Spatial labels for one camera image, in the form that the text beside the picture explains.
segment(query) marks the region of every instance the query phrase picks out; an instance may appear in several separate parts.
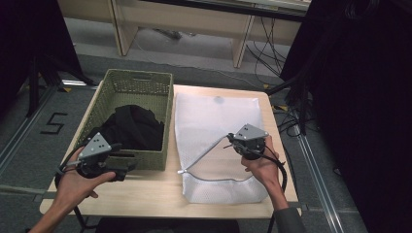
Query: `green plastic basket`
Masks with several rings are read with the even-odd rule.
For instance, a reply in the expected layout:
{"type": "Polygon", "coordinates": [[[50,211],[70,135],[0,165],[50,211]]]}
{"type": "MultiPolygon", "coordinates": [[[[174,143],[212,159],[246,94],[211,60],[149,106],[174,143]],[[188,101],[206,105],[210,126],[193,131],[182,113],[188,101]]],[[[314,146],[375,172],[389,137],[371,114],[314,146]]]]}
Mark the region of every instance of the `green plastic basket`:
{"type": "Polygon", "coordinates": [[[86,138],[92,128],[101,126],[115,112],[116,107],[139,105],[154,112],[155,118],[164,123],[162,149],[120,150],[116,153],[135,156],[138,159],[136,169],[164,170],[173,104],[172,74],[108,70],[95,95],[76,146],[86,138]]]}

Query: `mesh bag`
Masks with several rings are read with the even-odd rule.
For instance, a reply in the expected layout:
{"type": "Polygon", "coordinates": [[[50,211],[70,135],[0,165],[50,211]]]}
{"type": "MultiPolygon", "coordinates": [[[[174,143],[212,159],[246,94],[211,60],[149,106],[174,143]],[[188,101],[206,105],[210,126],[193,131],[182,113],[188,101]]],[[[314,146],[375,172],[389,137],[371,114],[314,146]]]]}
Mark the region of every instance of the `mesh bag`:
{"type": "Polygon", "coordinates": [[[246,123],[262,128],[257,98],[177,94],[176,142],[183,194],[191,203],[254,203],[267,196],[245,172],[241,156],[225,137],[246,123]]]}

